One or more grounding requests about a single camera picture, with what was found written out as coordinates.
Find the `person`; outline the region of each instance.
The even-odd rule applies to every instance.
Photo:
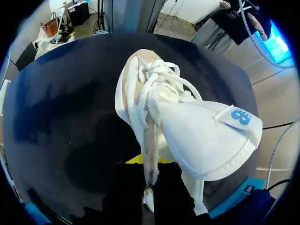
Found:
[[[249,35],[238,0],[220,1],[220,9],[198,30],[191,42],[225,54],[233,45],[240,45]],[[263,41],[268,40],[272,26],[269,14],[249,2],[243,2],[243,10],[251,34],[258,31]]]

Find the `white sneaker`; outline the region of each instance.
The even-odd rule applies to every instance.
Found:
[[[183,84],[194,96],[184,91]],[[152,211],[149,188],[158,177],[161,150],[170,149],[183,174],[219,180],[245,163],[262,135],[259,118],[234,106],[202,101],[196,88],[180,78],[177,65],[145,49],[135,52],[124,66],[115,109],[133,129],[144,154],[145,197]],[[205,211],[202,197],[190,194],[195,198],[195,211]]]

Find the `blue logo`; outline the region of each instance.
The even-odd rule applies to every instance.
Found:
[[[250,123],[252,118],[252,116],[249,116],[249,113],[246,114],[246,112],[241,109],[234,110],[231,113],[231,117],[235,120],[240,120],[240,123],[245,126],[247,126]]]

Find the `round table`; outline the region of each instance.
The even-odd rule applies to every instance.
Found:
[[[257,115],[247,74],[210,50],[148,33],[107,34],[63,45],[29,64],[10,83],[4,103],[7,164],[22,199],[34,188],[55,212],[83,215],[101,209],[119,162],[140,153],[131,128],[114,109],[119,75],[145,48],[180,67],[204,100],[234,104]],[[258,151],[231,176],[206,182],[212,209],[256,169]]]

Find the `yellow object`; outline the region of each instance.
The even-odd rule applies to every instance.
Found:
[[[127,161],[127,164],[134,164],[134,163],[138,163],[138,164],[143,164],[144,162],[144,156],[143,154],[140,154],[134,158],[132,158],[131,160]],[[170,163],[169,161],[165,160],[164,158],[159,158],[158,159],[159,163]]]

